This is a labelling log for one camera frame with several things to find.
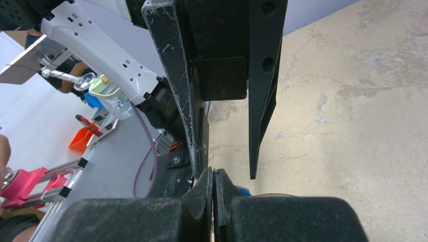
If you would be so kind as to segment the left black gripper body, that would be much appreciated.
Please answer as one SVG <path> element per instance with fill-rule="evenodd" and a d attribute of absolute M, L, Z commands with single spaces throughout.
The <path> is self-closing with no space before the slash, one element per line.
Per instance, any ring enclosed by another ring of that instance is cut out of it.
<path fill-rule="evenodd" d="M 244 99 L 248 1 L 175 1 L 196 91 L 204 101 Z"/>

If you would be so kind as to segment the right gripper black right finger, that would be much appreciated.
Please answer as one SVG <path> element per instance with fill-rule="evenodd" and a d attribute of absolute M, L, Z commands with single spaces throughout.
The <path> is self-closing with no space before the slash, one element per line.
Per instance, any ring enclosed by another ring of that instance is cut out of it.
<path fill-rule="evenodd" d="M 247 196 L 224 169 L 213 173 L 215 241 L 368 241 L 344 200 L 288 194 Z"/>

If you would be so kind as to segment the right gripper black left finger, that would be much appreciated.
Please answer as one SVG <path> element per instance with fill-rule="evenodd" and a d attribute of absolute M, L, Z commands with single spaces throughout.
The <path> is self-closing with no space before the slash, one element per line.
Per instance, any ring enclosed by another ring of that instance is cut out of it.
<path fill-rule="evenodd" d="M 61 216 L 50 241 L 210 241 L 212 168 L 180 198 L 86 199 Z"/>

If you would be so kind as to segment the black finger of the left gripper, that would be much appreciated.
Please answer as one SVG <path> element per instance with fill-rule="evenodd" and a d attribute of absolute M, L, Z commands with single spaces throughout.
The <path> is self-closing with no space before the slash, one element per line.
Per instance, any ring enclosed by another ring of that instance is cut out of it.
<path fill-rule="evenodd" d="M 192 62 L 197 53 L 186 1 L 145 1 L 142 15 L 184 125 L 193 176 L 208 167 L 209 124 Z"/>
<path fill-rule="evenodd" d="M 260 145 L 276 106 L 287 1 L 249 2 L 249 168 L 256 179 Z"/>

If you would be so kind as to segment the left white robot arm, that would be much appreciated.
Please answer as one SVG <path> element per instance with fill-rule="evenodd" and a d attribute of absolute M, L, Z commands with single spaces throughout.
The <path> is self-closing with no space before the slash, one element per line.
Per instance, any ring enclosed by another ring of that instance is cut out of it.
<path fill-rule="evenodd" d="M 96 1 L 150 32 L 160 77 L 77 1 L 1 1 L 1 30 L 36 29 L 111 79 L 152 126 L 183 141 L 193 175 L 207 167 L 206 101 L 248 99 L 250 178 L 276 107 L 287 1 Z"/>

